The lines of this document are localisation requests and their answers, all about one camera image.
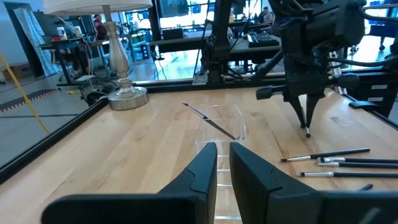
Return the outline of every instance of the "robot end effector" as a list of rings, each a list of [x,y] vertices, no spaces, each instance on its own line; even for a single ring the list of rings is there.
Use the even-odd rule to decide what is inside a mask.
[[[310,137],[312,114],[318,100],[325,96],[325,87],[339,85],[345,88],[359,84],[355,75],[330,76],[330,62],[349,62],[328,56],[332,51],[360,43],[364,35],[364,19],[369,17],[362,9],[366,1],[270,0],[269,4],[277,18],[289,20],[280,25],[285,85],[265,86],[257,91],[257,99],[282,92],[284,101],[293,106],[301,128],[305,128],[306,136]],[[299,96],[304,94],[307,95],[306,116],[299,101]]]

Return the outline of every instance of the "silver lamp base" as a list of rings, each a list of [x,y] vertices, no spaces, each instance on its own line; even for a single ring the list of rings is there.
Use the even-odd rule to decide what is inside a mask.
[[[148,103],[147,89],[133,87],[128,76],[130,67],[126,51],[119,40],[117,25],[112,21],[110,6],[103,6],[106,22],[104,23],[109,38],[109,63],[111,68],[118,73],[119,90],[108,95],[109,105],[112,110],[129,110]]]
[[[131,92],[120,94],[120,91],[108,95],[109,105],[112,110],[129,110],[140,107],[149,101],[147,89],[144,87],[131,87]]]

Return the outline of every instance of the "glass cup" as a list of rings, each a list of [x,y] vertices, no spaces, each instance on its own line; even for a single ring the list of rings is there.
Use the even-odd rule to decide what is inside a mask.
[[[209,106],[204,114],[219,127],[230,133],[234,139],[222,133],[218,129],[201,120],[195,141],[196,154],[198,154],[208,142],[217,145],[217,198],[216,220],[240,220],[238,204],[232,188],[231,171],[229,169],[229,144],[238,142],[246,147],[247,132],[243,116],[236,105]]]

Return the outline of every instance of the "metal ferrule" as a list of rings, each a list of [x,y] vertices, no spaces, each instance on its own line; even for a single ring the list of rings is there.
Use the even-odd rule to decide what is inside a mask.
[[[196,108],[194,108],[193,106],[189,105],[189,108],[191,108],[193,110],[193,112],[195,114],[197,114],[199,117],[201,117],[202,119],[205,118],[205,115],[203,113],[201,113],[200,111],[198,111]]]
[[[311,156],[297,156],[297,157],[291,157],[288,158],[288,161],[300,161],[300,160],[309,160],[311,159]]]
[[[306,172],[304,177],[333,177],[333,172]]]
[[[339,166],[338,162],[319,162],[318,166]]]
[[[345,162],[345,158],[343,157],[326,157],[323,158],[324,162]]]

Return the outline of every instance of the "desk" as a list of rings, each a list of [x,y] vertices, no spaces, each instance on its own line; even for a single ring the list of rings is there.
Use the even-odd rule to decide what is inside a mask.
[[[317,167],[314,161],[280,163],[280,158],[361,147],[372,151],[355,157],[398,158],[398,132],[363,110],[349,108],[347,99],[327,90],[313,116],[313,137],[307,139],[282,96],[257,101],[256,90],[158,93],[134,110],[111,111],[109,106],[104,107],[0,185],[0,223],[38,224],[42,210],[63,195],[160,190],[195,153],[200,119],[181,101],[200,110],[206,105],[238,105],[245,117],[248,148],[315,189],[358,190],[368,183],[374,184],[375,190],[398,189],[398,179],[296,177],[295,173],[301,171],[355,168]],[[223,197],[218,194],[216,209],[223,209]]]
[[[239,39],[236,45],[232,48],[229,59],[233,61],[272,58],[280,50],[280,38],[274,36],[272,36],[272,38],[278,40],[279,45],[269,47],[249,47],[248,40]],[[233,45],[235,41],[236,39],[229,40],[231,45]]]
[[[67,83],[59,83],[57,84],[57,86],[80,86],[81,82],[73,82],[70,77],[69,77],[69,72],[67,69],[67,66],[65,65],[65,62],[62,59],[62,54],[60,52],[61,48],[71,48],[71,47],[75,47],[76,43],[82,43],[83,42],[83,38],[78,37],[78,38],[71,38],[71,39],[67,39],[67,40],[54,40],[54,41],[50,41],[47,44],[41,44],[39,45],[39,47],[43,50],[55,50],[55,55],[59,58],[60,60],[60,65],[62,68],[62,72],[65,76],[65,79],[67,80]],[[84,66],[81,66],[81,71],[83,72],[83,74],[86,74],[86,68],[84,68]]]
[[[184,50],[199,50],[202,45],[203,31],[185,32],[184,38],[172,40],[154,40],[149,42],[151,51],[158,45],[160,53],[178,52]],[[211,35],[211,30],[205,31],[205,39]],[[233,33],[228,30],[228,36],[233,37]]]

